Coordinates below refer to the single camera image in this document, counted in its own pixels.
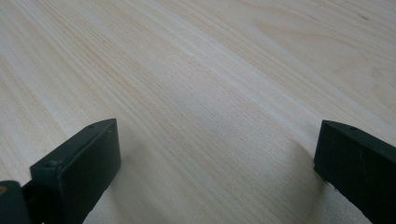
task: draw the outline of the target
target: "wooden board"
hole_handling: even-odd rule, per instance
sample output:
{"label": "wooden board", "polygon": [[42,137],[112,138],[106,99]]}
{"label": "wooden board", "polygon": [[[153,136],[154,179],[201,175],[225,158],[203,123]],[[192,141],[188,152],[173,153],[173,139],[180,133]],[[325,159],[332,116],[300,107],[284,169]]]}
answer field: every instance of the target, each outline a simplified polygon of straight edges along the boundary
{"label": "wooden board", "polygon": [[313,171],[320,122],[396,145],[392,0],[0,2],[0,179],[117,118],[85,223],[369,223]]}

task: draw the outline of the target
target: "black clamp jaw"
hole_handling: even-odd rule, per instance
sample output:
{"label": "black clamp jaw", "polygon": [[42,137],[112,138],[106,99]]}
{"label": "black clamp jaw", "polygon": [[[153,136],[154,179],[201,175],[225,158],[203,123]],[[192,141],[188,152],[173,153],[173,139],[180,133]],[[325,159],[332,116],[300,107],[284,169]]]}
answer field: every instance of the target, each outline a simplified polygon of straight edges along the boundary
{"label": "black clamp jaw", "polygon": [[315,170],[373,223],[396,223],[396,147],[355,127],[323,120]]}
{"label": "black clamp jaw", "polygon": [[32,165],[22,188],[0,182],[0,223],[80,224],[119,169],[116,120],[91,124]]}

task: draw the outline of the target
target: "wood grain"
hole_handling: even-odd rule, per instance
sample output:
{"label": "wood grain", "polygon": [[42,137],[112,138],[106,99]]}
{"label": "wood grain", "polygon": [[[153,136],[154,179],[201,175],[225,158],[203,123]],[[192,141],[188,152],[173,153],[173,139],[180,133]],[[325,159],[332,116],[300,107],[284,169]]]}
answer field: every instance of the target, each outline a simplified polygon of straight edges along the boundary
{"label": "wood grain", "polygon": [[369,223],[313,171],[322,119],[396,145],[392,0],[0,1],[0,179],[117,118],[85,223]]}

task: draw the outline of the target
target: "pine wood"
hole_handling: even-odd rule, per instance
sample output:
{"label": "pine wood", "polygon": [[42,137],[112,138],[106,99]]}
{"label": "pine wood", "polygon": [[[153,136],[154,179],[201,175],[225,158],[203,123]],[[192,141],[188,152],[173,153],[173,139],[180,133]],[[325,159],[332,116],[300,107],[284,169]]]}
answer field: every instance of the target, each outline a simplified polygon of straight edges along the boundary
{"label": "pine wood", "polygon": [[322,119],[396,145],[392,0],[1,0],[0,179],[117,118],[85,223],[369,223],[313,171]]}

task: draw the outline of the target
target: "light wood surface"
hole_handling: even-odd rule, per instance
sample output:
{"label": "light wood surface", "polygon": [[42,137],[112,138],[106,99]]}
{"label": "light wood surface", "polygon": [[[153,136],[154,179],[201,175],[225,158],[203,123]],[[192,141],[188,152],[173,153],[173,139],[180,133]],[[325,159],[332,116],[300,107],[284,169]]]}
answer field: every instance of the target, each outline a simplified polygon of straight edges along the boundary
{"label": "light wood surface", "polygon": [[85,223],[370,223],[313,171],[320,122],[396,145],[393,0],[0,0],[0,179],[117,118]]}

